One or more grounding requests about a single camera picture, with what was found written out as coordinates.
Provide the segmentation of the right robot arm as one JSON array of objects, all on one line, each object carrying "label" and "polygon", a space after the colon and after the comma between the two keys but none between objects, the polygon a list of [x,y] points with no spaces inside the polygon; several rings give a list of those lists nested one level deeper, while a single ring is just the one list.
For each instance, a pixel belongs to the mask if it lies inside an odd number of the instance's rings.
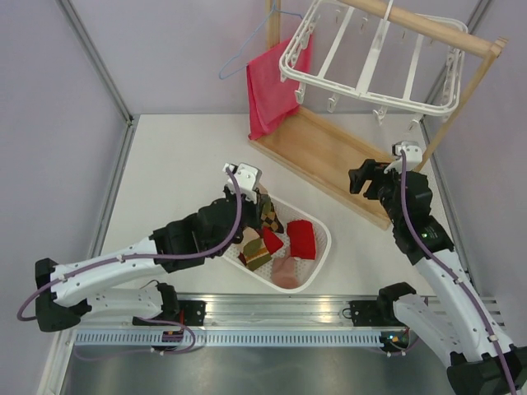
[{"label": "right robot arm", "polygon": [[414,331],[445,366],[457,394],[515,394],[526,384],[526,349],[494,319],[464,271],[455,246],[431,213],[426,175],[367,159],[349,170],[349,191],[385,209],[394,241],[427,281],[444,317],[407,283],[381,289],[376,314]]}]

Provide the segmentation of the pink sock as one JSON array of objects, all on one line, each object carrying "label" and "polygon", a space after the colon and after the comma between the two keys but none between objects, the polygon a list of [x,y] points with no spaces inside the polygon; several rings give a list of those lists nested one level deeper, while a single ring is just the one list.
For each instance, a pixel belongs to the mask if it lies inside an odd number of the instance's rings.
[{"label": "pink sock", "polygon": [[295,289],[299,286],[296,277],[296,260],[293,257],[281,257],[273,260],[271,280],[274,285],[284,289]]}]

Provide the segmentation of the white clip drying hanger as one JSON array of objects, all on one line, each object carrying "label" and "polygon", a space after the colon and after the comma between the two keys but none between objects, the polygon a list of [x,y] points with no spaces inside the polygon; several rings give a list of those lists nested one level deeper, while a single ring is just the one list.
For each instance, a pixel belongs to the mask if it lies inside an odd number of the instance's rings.
[{"label": "white clip drying hanger", "polygon": [[310,88],[327,91],[326,109],[350,98],[371,105],[381,123],[390,110],[446,121],[459,105],[464,52],[338,1],[313,1],[278,61],[302,104]]}]

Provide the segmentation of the maroon striped sock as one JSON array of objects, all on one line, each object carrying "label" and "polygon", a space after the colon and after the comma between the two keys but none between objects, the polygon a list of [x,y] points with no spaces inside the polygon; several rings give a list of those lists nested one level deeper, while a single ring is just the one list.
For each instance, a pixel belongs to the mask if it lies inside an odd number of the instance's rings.
[{"label": "maroon striped sock", "polygon": [[270,198],[268,190],[263,185],[259,185],[257,189],[258,189],[260,219],[263,221],[272,211],[273,201]]},{"label": "maroon striped sock", "polygon": [[272,260],[263,237],[255,229],[246,227],[242,235],[243,239],[236,245],[237,257],[246,269],[254,272]]}]

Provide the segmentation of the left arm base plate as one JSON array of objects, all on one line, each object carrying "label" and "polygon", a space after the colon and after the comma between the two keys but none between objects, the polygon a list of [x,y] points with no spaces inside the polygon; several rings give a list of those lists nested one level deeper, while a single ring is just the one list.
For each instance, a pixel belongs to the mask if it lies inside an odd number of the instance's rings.
[{"label": "left arm base plate", "polygon": [[185,326],[203,326],[207,303],[204,300],[182,300],[175,311],[161,312],[154,318],[133,317],[133,326],[168,326],[168,322]]}]

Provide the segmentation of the plain red sock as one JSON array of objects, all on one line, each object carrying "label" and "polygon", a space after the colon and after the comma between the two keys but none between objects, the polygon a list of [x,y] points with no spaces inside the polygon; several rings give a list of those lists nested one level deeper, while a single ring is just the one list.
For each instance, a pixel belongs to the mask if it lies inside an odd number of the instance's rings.
[{"label": "plain red sock", "polygon": [[291,221],[287,224],[290,253],[294,258],[315,260],[316,241],[313,225],[307,220]]}]

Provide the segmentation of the red sock with white print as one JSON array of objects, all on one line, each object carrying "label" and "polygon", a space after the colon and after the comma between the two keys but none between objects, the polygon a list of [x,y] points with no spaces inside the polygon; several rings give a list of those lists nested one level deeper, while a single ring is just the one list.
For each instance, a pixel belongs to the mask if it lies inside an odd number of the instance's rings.
[{"label": "red sock with white print", "polygon": [[271,255],[279,251],[284,245],[282,240],[278,236],[276,236],[275,233],[272,232],[268,227],[264,227],[262,229],[262,238],[265,247]]}]

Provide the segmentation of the brown argyle sock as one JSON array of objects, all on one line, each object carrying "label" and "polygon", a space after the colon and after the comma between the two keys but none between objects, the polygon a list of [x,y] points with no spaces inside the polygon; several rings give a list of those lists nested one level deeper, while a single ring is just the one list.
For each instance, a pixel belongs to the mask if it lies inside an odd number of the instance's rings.
[{"label": "brown argyle sock", "polygon": [[263,228],[268,228],[272,232],[278,234],[284,233],[285,228],[282,222],[278,219],[274,206],[271,206],[270,209],[262,213],[261,222]]}]

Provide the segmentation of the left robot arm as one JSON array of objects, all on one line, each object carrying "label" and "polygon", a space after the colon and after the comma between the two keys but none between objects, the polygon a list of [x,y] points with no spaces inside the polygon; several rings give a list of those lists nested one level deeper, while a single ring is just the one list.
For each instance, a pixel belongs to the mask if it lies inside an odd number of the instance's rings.
[{"label": "left robot arm", "polygon": [[35,320],[42,332],[73,328],[109,309],[124,314],[107,292],[140,277],[201,266],[241,244],[247,228],[259,230],[268,192],[224,188],[219,198],[195,213],[154,230],[125,249],[79,263],[59,264],[51,258],[35,263]]}]

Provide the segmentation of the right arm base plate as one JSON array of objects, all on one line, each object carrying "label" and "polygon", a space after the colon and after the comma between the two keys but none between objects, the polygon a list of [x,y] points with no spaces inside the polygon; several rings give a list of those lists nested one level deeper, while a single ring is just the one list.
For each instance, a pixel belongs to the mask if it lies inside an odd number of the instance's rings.
[{"label": "right arm base plate", "polygon": [[356,327],[387,328],[398,325],[398,321],[390,317],[375,300],[351,300],[349,310]]}]

